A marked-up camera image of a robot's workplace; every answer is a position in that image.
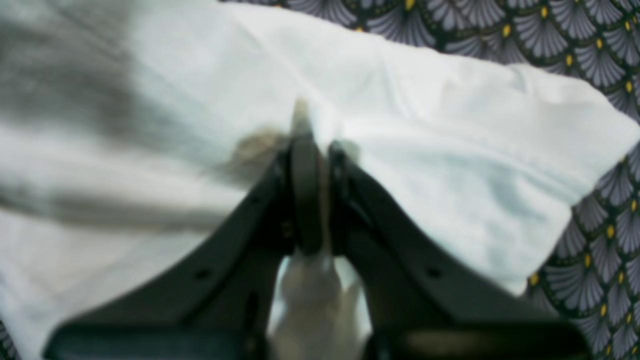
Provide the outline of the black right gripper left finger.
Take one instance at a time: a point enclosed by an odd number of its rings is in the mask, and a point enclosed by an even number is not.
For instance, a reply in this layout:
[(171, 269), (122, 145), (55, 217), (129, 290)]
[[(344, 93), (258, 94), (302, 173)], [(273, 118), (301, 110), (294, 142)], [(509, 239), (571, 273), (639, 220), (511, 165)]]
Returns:
[(214, 234), (137, 289), (64, 322), (44, 357), (265, 360), (282, 260), (322, 248), (320, 162), (313, 137), (295, 137)]

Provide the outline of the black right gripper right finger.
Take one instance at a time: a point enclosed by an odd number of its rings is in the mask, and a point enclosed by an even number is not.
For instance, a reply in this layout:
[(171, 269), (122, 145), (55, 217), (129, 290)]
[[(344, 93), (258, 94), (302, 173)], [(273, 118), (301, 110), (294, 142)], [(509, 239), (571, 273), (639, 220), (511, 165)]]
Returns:
[(365, 290), (364, 360), (590, 360), (569, 321), (463, 265), (338, 142), (328, 152), (334, 246)]

